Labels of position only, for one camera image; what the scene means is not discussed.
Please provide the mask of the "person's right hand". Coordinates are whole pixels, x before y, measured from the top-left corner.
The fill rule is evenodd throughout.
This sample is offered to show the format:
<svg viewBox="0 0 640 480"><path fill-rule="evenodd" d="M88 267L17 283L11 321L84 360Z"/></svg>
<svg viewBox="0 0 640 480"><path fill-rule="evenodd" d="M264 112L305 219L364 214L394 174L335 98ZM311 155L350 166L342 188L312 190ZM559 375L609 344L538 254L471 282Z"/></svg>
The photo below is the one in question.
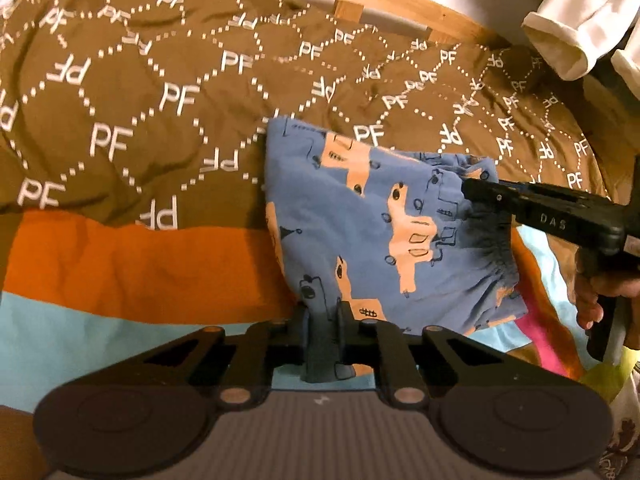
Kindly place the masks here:
<svg viewBox="0 0 640 480"><path fill-rule="evenodd" d="M631 321L626 346L639 348L639 271L596 271L593 254L579 248L575 257L574 286L577 323L584 330L602 321L603 304L599 297L624 297L631 300Z"/></svg>

